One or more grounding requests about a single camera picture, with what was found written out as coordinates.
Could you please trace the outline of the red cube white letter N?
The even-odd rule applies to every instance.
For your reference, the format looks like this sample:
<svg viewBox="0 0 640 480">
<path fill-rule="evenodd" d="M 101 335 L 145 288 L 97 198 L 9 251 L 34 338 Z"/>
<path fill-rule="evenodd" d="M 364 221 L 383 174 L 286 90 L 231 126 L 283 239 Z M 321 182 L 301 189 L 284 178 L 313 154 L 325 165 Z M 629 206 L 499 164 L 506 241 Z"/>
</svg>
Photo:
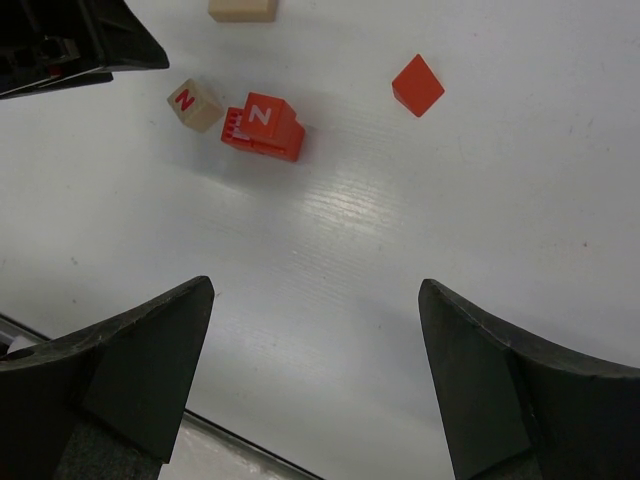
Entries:
<svg viewBox="0 0 640 480">
<path fill-rule="evenodd" d="M 247 96 L 240 130 L 254 140 L 282 143 L 293 129 L 297 114 L 284 99 L 250 92 Z"/>
</svg>

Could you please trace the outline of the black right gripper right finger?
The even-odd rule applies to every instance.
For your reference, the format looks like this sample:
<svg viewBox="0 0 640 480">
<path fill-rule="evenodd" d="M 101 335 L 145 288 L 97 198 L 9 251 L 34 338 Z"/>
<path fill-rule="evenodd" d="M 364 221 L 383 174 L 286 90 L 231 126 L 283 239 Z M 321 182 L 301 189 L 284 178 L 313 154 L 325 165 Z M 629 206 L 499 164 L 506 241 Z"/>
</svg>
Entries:
<svg viewBox="0 0 640 480">
<path fill-rule="evenodd" d="M 418 303 L 455 478 L 638 478 L 638 369 L 534 335 L 433 279 Z"/>
</svg>

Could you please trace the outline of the long natural wood block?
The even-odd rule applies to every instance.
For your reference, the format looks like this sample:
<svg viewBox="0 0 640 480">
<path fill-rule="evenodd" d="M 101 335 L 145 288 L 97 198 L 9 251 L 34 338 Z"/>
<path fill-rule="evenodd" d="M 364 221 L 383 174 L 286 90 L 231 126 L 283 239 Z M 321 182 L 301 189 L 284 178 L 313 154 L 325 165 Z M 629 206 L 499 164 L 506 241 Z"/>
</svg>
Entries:
<svg viewBox="0 0 640 480">
<path fill-rule="evenodd" d="M 277 7 L 277 0 L 210 0 L 208 13 L 220 23 L 269 23 Z"/>
</svg>

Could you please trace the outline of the natural wood cube red N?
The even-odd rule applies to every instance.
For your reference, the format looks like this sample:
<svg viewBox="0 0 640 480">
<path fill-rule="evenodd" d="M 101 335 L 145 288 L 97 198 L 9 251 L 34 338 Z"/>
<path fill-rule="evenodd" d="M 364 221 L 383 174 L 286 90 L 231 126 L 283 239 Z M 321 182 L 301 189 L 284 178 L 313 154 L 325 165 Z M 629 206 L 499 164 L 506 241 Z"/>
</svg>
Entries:
<svg viewBox="0 0 640 480">
<path fill-rule="evenodd" d="M 205 133 L 224 116 L 217 97 L 191 78 L 181 84 L 167 102 L 184 126 L 199 133 Z"/>
</svg>

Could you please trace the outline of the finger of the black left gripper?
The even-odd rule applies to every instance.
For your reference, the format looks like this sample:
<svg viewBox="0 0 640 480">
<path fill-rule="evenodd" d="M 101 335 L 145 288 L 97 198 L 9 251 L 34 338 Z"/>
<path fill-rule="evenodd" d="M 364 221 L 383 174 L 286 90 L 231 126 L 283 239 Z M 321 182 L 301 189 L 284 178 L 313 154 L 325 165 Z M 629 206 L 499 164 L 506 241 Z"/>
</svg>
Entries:
<svg viewBox="0 0 640 480">
<path fill-rule="evenodd" d="M 86 1 L 106 71 L 164 70 L 165 50 L 122 0 Z"/>
</svg>

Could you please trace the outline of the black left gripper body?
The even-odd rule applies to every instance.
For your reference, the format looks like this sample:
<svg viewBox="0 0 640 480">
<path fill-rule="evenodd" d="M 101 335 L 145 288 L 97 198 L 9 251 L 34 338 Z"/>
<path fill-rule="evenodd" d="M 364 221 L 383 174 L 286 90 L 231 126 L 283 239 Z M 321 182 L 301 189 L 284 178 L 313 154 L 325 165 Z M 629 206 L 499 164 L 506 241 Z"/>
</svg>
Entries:
<svg viewBox="0 0 640 480">
<path fill-rule="evenodd" d="M 86 1 L 1 3 L 3 100 L 112 80 Z"/>
</svg>

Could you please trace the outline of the plain red wood block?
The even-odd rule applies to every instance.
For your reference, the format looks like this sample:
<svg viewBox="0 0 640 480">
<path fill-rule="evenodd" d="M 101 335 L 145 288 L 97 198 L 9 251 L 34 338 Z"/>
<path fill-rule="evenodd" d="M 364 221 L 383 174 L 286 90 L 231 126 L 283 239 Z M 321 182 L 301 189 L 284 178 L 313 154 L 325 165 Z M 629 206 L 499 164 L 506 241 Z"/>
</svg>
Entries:
<svg viewBox="0 0 640 480">
<path fill-rule="evenodd" d="M 392 92 L 415 117 L 422 117 L 445 93 L 445 89 L 420 54 L 393 79 Z"/>
</svg>

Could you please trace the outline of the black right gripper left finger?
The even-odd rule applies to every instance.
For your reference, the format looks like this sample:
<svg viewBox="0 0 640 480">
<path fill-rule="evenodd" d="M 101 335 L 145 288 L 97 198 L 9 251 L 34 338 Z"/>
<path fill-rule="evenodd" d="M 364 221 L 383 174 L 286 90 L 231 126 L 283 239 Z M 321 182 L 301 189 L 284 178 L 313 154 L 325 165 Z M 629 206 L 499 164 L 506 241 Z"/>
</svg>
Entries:
<svg viewBox="0 0 640 480">
<path fill-rule="evenodd" d="M 119 315 L 63 337 L 16 350 L 1 358 L 1 476 L 4 479 L 156 479 L 169 463 L 182 421 L 166 433 L 169 409 L 147 422 L 124 381 L 124 373 L 146 364 L 169 379 L 158 359 L 115 357 L 113 381 L 101 380 L 107 345 L 137 333 L 160 348 L 171 366 L 193 379 L 211 317 L 215 291 L 198 276 Z M 149 407 L 142 407 L 149 414 Z"/>
</svg>

